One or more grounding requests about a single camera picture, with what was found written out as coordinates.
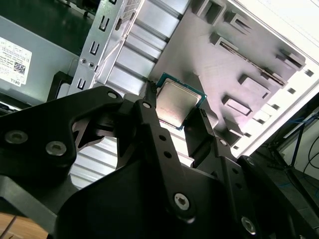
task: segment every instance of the sheet metal panel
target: sheet metal panel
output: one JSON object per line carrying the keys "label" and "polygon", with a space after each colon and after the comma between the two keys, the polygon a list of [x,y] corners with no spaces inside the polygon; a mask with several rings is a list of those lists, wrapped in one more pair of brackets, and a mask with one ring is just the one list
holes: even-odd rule
{"label": "sheet metal panel", "polygon": [[[183,13],[189,0],[162,0],[167,9],[174,9]],[[106,86],[119,92],[139,94],[145,80],[162,51],[169,37],[174,32],[179,20],[159,8],[155,4],[145,1],[137,19],[127,38],[110,76],[106,79]],[[193,162],[187,155],[185,135],[183,131],[168,128],[180,161],[190,166]],[[113,172],[117,164],[117,143],[115,138],[106,137],[101,143],[87,147],[78,153],[71,169],[72,182],[78,188],[83,188],[99,178]]]}

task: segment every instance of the silver metal surface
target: silver metal surface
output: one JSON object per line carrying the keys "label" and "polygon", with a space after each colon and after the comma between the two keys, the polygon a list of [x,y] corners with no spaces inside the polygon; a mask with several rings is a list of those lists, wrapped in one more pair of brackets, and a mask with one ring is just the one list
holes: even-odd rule
{"label": "silver metal surface", "polygon": [[[166,28],[173,32],[179,22],[164,9],[176,6],[177,8],[174,8],[174,10],[182,13],[182,9],[186,8],[188,4],[188,0],[163,2],[167,3],[167,7],[159,8],[153,3],[149,4],[149,2],[142,6],[142,11],[150,15],[148,17],[143,17],[141,14],[137,15],[140,18],[132,26],[128,44],[123,47],[120,56],[117,56],[117,53],[120,53],[120,47],[109,56],[98,78],[99,83],[95,86],[102,84],[109,86],[122,97],[126,93],[140,94],[145,80],[149,77],[154,66],[152,59],[147,57],[151,56],[153,59],[157,59],[158,54],[162,52],[168,41]],[[158,16],[156,18],[160,18],[160,20],[155,17],[151,18],[152,12],[157,12]],[[119,36],[116,37],[111,36],[112,44],[119,39]],[[113,66],[112,62],[116,59],[117,62]],[[168,129],[175,132],[175,129],[171,127]],[[184,138],[182,131],[176,130],[175,133],[172,133],[172,140],[181,163],[190,166],[193,159],[187,156],[188,152]],[[101,143],[84,148],[78,153],[75,164],[71,168],[72,182],[78,188],[86,187],[93,181],[112,173],[116,165],[117,141],[114,138],[106,137]]]}
{"label": "silver metal surface", "polygon": [[145,82],[117,67],[114,67],[108,79],[108,83],[120,86],[128,92],[139,95]]}
{"label": "silver metal surface", "polygon": [[254,224],[247,217],[242,217],[241,218],[241,223],[243,224],[244,228],[251,235],[255,235],[256,234],[256,228],[255,228]]}
{"label": "silver metal surface", "polygon": [[166,79],[157,95],[156,112],[167,123],[180,127],[201,96]]}
{"label": "silver metal surface", "polygon": [[4,135],[5,140],[12,144],[21,144],[28,140],[28,135],[21,130],[12,130]]}
{"label": "silver metal surface", "polygon": [[176,205],[177,205],[180,209],[182,209],[182,210],[184,210],[184,211],[188,210],[188,208],[189,208],[189,201],[188,201],[187,197],[186,197],[184,194],[182,194],[182,193],[176,193],[175,196],[174,196],[174,200],[175,200]]}
{"label": "silver metal surface", "polygon": [[247,158],[247,161],[248,161],[251,165],[255,166],[255,163],[254,163],[254,161],[253,161],[251,158]]}
{"label": "silver metal surface", "polygon": [[74,75],[78,56],[1,16],[0,37],[32,52],[26,84],[18,87],[0,79],[1,92],[22,102],[39,105],[46,102],[58,71]]}
{"label": "silver metal surface", "polygon": [[66,146],[63,142],[52,141],[46,145],[45,150],[50,155],[62,156],[66,152]]}
{"label": "silver metal surface", "polygon": [[167,4],[169,7],[173,8],[175,11],[184,14],[190,0],[160,0]]}
{"label": "silver metal surface", "polygon": [[147,78],[150,75],[151,70],[155,65],[154,62],[125,46],[122,48],[117,63],[144,78]]}
{"label": "silver metal surface", "polygon": [[[137,5],[136,14],[140,10],[141,4]],[[69,95],[82,90],[92,88],[99,80],[102,71],[105,78],[109,77],[114,62],[119,55],[119,50],[123,46],[124,40],[131,29],[132,20],[125,22],[118,31],[115,30],[120,17],[126,10],[127,0],[101,0],[97,9],[92,27],[86,38],[80,58],[85,58],[90,65],[79,63],[73,82],[71,84]],[[78,88],[80,81],[85,82],[84,86]]]}
{"label": "silver metal surface", "polygon": [[143,103],[143,106],[144,106],[145,108],[148,108],[148,109],[151,108],[151,106],[149,105],[149,103],[146,103],[146,102]]}
{"label": "silver metal surface", "polygon": [[130,34],[126,39],[125,46],[133,48],[135,51],[139,52],[140,54],[144,54],[149,59],[155,61],[160,57],[161,50],[156,47],[153,47],[144,39]]}
{"label": "silver metal surface", "polygon": [[109,93],[108,93],[108,96],[111,97],[111,98],[113,98],[113,99],[116,99],[116,98],[118,97],[117,95],[115,95],[115,94],[112,93],[112,92],[109,92]]}
{"label": "silver metal surface", "polygon": [[[227,6],[224,15],[228,12],[235,12],[246,17],[244,12],[226,0],[213,0],[212,2],[219,5],[221,1]],[[166,72],[182,82],[186,82],[187,75],[190,73],[198,75],[203,90],[207,94],[209,107],[218,116],[219,123],[215,127],[217,131],[226,129],[224,118],[236,122],[242,128],[267,102],[267,99],[278,91],[279,87],[261,77],[260,71],[251,63],[226,50],[220,44],[214,46],[211,43],[211,36],[214,32],[237,47],[241,55],[258,66],[272,69],[285,80],[295,73],[294,70],[288,69],[284,63],[276,59],[274,53],[280,52],[279,45],[294,53],[295,50],[252,19],[247,18],[247,22],[252,31],[246,35],[225,22],[223,17],[216,22],[215,26],[212,26],[207,22],[207,18],[199,18],[194,14],[194,8],[189,7],[150,75],[151,79],[158,80],[162,73]],[[238,80],[243,74],[247,74],[270,91],[267,99],[256,96],[255,92],[241,87]],[[252,114],[242,114],[226,108],[222,103],[226,95],[247,106],[251,109]]]}
{"label": "silver metal surface", "polygon": [[172,36],[179,22],[178,19],[149,1],[145,1],[137,19],[166,37]]}
{"label": "silver metal surface", "polygon": [[220,139],[219,142],[221,142],[222,145],[227,146],[227,142],[223,139]]}
{"label": "silver metal surface", "polygon": [[159,50],[163,50],[167,44],[165,41],[159,39],[158,37],[154,36],[150,32],[146,31],[145,29],[137,25],[134,25],[132,27],[130,35],[143,39],[148,44]]}

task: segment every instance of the rectangular slot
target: rectangular slot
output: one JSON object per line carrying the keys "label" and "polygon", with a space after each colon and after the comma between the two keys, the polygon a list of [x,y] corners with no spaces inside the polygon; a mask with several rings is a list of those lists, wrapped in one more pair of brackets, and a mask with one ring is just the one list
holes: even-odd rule
{"label": "rectangular slot", "polygon": [[225,38],[221,37],[220,35],[218,35],[216,32],[213,32],[210,36],[210,42],[214,45],[214,46],[222,46],[224,49],[228,50],[226,46],[230,47],[231,49],[238,51],[238,48],[233,45],[231,42],[227,41]]}
{"label": "rectangular slot", "polygon": [[196,13],[202,19],[205,19],[209,24],[215,26],[226,11],[226,4],[223,2],[204,1]]}
{"label": "rectangular slot", "polygon": [[265,123],[262,119],[257,119],[256,121],[257,121],[258,123],[260,123],[260,124],[264,124],[264,123]]}
{"label": "rectangular slot", "polygon": [[281,49],[280,52],[284,54],[284,57],[278,58],[295,70],[300,71],[305,66],[305,57],[286,51],[284,49]]}
{"label": "rectangular slot", "polygon": [[238,101],[226,96],[223,99],[223,104],[226,107],[231,108],[232,110],[241,113],[244,116],[248,116],[252,111],[250,108],[244,106],[243,104],[239,103]]}
{"label": "rectangular slot", "polygon": [[284,79],[278,75],[277,73],[273,72],[272,70],[266,68],[258,68],[261,71],[261,76],[268,80],[272,85],[277,86],[279,88],[283,88],[287,83]]}
{"label": "rectangular slot", "polygon": [[250,137],[251,137],[251,134],[249,134],[249,133],[244,133],[244,135],[245,135],[247,138],[250,138]]}
{"label": "rectangular slot", "polygon": [[100,23],[100,26],[99,26],[99,29],[102,31],[102,32],[105,32],[106,30],[106,27],[108,26],[109,24],[109,21],[110,19],[106,19],[105,16],[102,17],[102,20],[101,20],[101,23]]}
{"label": "rectangular slot", "polygon": [[278,105],[276,105],[276,104],[272,105],[271,107],[274,108],[275,110],[279,110],[279,108],[280,108],[280,107],[279,107]]}
{"label": "rectangular slot", "polygon": [[292,95],[296,92],[296,90],[293,88],[289,88],[287,91]]}
{"label": "rectangular slot", "polygon": [[305,74],[309,77],[314,75],[314,73],[311,70],[306,70]]}
{"label": "rectangular slot", "polygon": [[82,78],[80,78],[79,82],[78,82],[78,85],[77,85],[77,88],[80,89],[80,90],[84,89],[85,83],[86,83],[86,81],[82,80]]}
{"label": "rectangular slot", "polygon": [[270,95],[270,90],[246,75],[243,75],[238,82],[258,97],[265,99]]}
{"label": "rectangular slot", "polygon": [[95,41],[93,41],[91,45],[90,53],[95,56],[99,50],[99,46],[100,46],[99,43],[96,43]]}
{"label": "rectangular slot", "polygon": [[247,20],[237,13],[228,13],[225,21],[245,35],[250,33],[251,27],[248,25]]}

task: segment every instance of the blue cable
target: blue cable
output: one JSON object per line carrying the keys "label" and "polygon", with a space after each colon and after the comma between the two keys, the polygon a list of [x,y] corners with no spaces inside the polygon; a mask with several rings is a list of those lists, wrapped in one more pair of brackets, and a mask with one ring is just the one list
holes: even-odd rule
{"label": "blue cable", "polygon": [[291,122],[291,123],[307,123],[311,120],[313,120],[314,118],[318,117],[318,113],[317,114],[314,114],[313,116],[311,116],[308,120],[306,121],[298,121],[298,120],[304,120],[305,118],[298,118],[298,119],[294,119],[294,120],[289,120],[288,122]]}
{"label": "blue cable", "polygon": [[[276,185],[276,186],[279,187],[279,188],[281,188],[281,187],[285,187],[285,186],[289,186],[289,185],[292,185],[292,183],[285,183],[285,184]],[[316,192],[315,192],[315,197],[316,197],[316,198],[319,198],[318,193],[319,193],[319,188],[317,188],[317,190],[316,190]]]}

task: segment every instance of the mounting hole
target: mounting hole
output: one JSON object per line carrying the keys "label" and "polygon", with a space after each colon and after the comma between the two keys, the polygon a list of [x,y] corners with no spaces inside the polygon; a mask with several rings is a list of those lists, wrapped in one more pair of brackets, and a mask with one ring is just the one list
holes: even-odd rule
{"label": "mounting hole", "polygon": [[233,168],[233,172],[236,173],[236,174],[239,174],[239,172],[235,168]]}
{"label": "mounting hole", "polygon": [[235,183],[235,185],[236,185],[236,187],[239,188],[239,189],[242,189],[242,188],[243,188],[240,183]]}
{"label": "mounting hole", "polygon": [[151,105],[149,103],[147,103],[147,102],[143,102],[143,106],[148,108],[148,109],[151,108]]}
{"label": "mounting hole", "polygon": [[109,92],[109,93],[108,93],[108,96],[111,97],[111,98],[113,98],[113,99],[116,99],[116,98],[118,97],[117,95],[115,95],[115,94],[112,93],[112,92]]}
{"label": "mounting hole", "polygon": [[163,140],[163,141],[166,141],[166,138],[165,138],[164,135],[160,135],[159,138],[160,138],[161,140]]}
{"label": "mounting hole", "polygon": [[164,152],[164,155],[166,156],[166,158],[171,158],[171,154],[167,151]]}

